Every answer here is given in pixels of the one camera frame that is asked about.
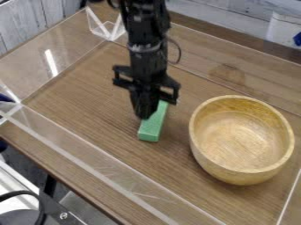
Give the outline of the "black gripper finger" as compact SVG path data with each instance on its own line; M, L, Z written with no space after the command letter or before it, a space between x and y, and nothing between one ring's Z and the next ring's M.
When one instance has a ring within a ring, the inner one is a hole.
M161 92L157 88L151 88L147 92L146 119L157 112L159 100Z
M135 115L141 118L146 118L146 108L143 104L143 92L138 90L135 87L130 88L131 94L131 104Z

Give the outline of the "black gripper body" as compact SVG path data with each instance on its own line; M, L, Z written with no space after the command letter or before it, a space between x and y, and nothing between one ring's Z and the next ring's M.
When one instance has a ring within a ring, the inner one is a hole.
M157 88L161 100L177 104L179 97L179 82L169 75L169 45L161 43L150 47L127 45L130 51L130 65L114 65L115 77L113 84L130 90L135 87L143 92L143 104L147 103L147 92Z

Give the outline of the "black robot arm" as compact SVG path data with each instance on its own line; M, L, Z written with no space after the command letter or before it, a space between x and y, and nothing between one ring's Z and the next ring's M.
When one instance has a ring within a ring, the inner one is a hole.
M135 115L146 120L158 110L159 101L177 104L179 83L169 76L170 14L165 0L118 0L129 34L130 66L114 65L113 84L127 89Z

